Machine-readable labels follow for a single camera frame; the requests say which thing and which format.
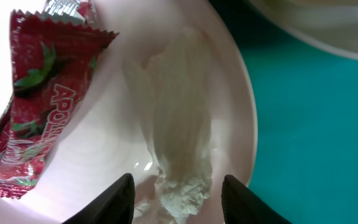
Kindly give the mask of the white napkin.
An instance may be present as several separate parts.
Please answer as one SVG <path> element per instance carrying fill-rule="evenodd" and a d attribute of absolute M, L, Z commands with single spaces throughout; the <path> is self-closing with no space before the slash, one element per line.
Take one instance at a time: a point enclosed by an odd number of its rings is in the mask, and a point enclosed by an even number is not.
<path fill-rule="evenodd" d="M 185 223 L 209 197 L 213 168 L 206 82 L 211 61 L 204 35 L 187 28 L 146 67 L 123 63 L 147 149 L 158 167 L 154 196 L 135 205 L 136 223 Z"/>

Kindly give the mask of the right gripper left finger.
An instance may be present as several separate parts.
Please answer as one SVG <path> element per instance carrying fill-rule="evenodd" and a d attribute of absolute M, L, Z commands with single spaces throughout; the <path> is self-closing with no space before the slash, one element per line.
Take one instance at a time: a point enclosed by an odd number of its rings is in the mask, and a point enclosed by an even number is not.
<path fill-rule="evenodd" d="M 62 224 L 131 224 L 134 201 L 134 179 L 126 173 Z"/>

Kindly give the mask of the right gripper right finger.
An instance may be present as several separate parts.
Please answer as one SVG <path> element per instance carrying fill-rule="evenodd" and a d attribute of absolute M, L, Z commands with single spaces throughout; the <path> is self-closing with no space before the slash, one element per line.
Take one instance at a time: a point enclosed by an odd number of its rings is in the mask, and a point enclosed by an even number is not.
<path fill-rule="evenodd" d="M 221 204 L 225 224 L 291 224 L 233 175 L 224 177 Z"/>

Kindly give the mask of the red snack wrapper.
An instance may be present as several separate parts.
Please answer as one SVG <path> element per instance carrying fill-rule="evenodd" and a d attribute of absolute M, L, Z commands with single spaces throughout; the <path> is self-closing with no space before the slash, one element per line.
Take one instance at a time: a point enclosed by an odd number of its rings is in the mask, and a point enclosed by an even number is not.
<path fill-rule="evenodd" d="M 47 1 L 10 18 L 12 95 L 0 118 L 0 197 L 32 190 L 45 156 L 79 110 L 100 54 L 116 38 L 94 1 Z"/>

